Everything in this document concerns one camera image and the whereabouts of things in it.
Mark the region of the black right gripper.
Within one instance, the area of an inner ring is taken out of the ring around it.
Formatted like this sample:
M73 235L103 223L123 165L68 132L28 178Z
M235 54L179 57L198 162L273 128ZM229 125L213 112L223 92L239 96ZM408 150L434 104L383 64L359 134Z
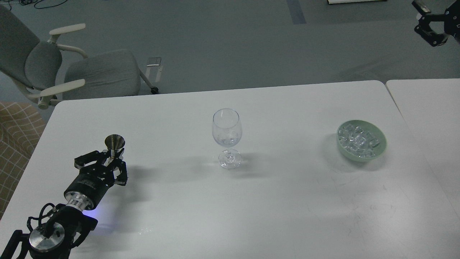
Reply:
M414 31L431 46L442 46L447 42L447 35L452 36L460 44L460 1L456 0L444 14L431 14L432 11L422 0L413 0L412 6L419 13L418 24ZM435 32L431 22L444 22L444 33Z

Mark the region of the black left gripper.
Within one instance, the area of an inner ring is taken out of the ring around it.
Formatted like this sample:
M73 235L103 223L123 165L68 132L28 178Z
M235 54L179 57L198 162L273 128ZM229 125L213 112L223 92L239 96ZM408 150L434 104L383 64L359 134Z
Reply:
M107 150L95 150L74 159L79 174L64 191L68 205L81 211L94 210L110 187L128 183L128 169L122 154L115 154L106 166L109 157Z

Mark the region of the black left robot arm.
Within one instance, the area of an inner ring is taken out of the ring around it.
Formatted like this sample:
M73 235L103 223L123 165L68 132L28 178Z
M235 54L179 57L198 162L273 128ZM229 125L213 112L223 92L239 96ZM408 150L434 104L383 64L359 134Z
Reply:
M66 204L47 203L37 217L29 217L29 233L16 230L10 237L2 259L11 259L19 247L19 259L67 259L95 230L97 219L84 214L94 210L110 187L125 186L128 171L122 159L123 148L92 151L75 158L77 177L64 191Z

